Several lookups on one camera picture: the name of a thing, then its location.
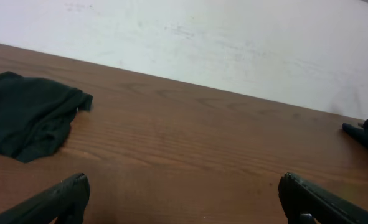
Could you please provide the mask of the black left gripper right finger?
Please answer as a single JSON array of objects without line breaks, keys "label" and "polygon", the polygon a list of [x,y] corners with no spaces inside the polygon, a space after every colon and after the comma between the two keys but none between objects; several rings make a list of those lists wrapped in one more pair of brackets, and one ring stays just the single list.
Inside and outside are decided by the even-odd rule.
[{"label": "black left gripper right finger", "polygon": [[289,224],[368,223],[368,211],[294,173],[281,177],[278,196]]}]

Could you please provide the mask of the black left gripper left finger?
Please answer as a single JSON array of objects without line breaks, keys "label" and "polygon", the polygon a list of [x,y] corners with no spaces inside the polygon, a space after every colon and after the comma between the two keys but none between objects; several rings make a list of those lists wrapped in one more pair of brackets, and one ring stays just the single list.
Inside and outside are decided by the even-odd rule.
[{"label": "black left gripper left finger", "polygon": [[0,213],[0,223],[82,224],[90,198],[88,177],[78,173]]}]

